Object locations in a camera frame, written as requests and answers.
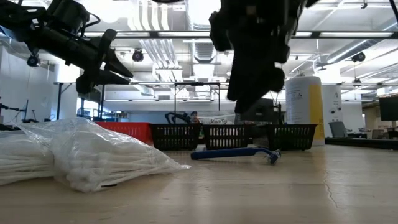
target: black basket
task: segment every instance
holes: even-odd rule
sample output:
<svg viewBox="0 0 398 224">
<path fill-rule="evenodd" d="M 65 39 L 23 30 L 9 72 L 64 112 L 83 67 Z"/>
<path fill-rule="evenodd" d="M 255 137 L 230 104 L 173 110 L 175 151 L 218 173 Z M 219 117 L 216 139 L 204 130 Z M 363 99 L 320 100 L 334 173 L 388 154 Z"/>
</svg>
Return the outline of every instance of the black basket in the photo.
<svg viewBox="0 0 398 224">
<path fill-rule="evenodd" d="M 269 149 L 311 149 L 317 124 L 266 125 Z"/>
<path fill-rule="evenodd" d="M 248 146 L 247 125 L 203 125 L 207 150 L 234 149 Z"/>
<path fill-rule="evenodd" d="M 200 124 L 151 124 L 154 147 L 160 151 L 193 150 L 198 147 Z"/>
</svg>

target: red container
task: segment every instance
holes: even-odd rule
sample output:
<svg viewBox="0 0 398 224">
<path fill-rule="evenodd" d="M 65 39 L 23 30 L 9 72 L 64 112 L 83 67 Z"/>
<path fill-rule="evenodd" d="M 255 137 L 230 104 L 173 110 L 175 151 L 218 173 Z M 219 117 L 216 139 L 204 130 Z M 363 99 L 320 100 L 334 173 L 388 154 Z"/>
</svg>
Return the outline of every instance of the red container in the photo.
<svg viewBox="0 0 398 224">
<path fill-rule="evenodd" d="M 150 123 L 134 123 L 134 122 L 96 122 L 101 127 L 127 134 L 143 143 L 152 145 L 152 135 L 150 131 Z"/>
</svg>

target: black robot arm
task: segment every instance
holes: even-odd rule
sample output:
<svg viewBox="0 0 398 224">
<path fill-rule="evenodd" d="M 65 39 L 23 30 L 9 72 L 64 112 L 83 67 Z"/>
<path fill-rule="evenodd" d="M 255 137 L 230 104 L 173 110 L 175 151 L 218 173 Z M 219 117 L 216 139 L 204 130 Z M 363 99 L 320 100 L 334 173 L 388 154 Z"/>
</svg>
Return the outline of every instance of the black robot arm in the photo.
<svg viewBox="0 0 398 224">
<path fill-rule="evenodd" d="M 84 37 L 88 26 L 99 23 L 88 24 L 90 15 L 73 0 L 54 0 L 47 10 L 0 0 L 0 32 L 28 46 L 32 53 L 28 60 L 30 66 L 37 66 L 35 58 L 42 49 L 63 59 L 67 65 L 83 69 L 84 74 L 76 80 L 79 93 L 88 93 L 95 85 L 129 84 L 132 73 L 110 48 L 117 32 L 108 29 L 102 37 Z"/>
</svg>

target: clear plastic bag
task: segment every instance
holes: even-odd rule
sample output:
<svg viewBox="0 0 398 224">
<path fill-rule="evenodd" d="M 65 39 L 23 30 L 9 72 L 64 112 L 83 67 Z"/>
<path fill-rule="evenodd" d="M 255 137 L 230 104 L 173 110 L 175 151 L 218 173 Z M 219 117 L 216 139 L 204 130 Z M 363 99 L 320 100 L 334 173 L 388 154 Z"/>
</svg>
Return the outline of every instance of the clear plastic bag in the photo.
<svg viewBox="0 0 398 224">
<path fill-rule="evenodd" d="M 96 192 L 142 175 L 189 168 L 135 138 L 85 118 L 23 124 L 21 129 L 53 152 L 55 178 L 82 192 Z"/>
<path fill-rule="evenodd" d="M 52 153 L 25 134 L 0 134 L 0 185 L 53 176 Z"/>
</svg>

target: wooden table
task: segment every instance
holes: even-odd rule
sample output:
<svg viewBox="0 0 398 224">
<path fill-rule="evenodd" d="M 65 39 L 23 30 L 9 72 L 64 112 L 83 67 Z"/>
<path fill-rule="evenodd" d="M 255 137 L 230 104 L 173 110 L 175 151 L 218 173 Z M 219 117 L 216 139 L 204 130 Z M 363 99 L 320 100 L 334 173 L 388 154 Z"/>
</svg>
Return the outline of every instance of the wooden table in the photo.
<svg viewBox="0 0 398 224">
<path fill-rule="evenodd" d="M 341 146 L 191 161 L 172 175 L 136 178 L 104 192 L 52 179 L 0 187 L 0 223 L 397 223 L 398 154 Z"/>
</svg>

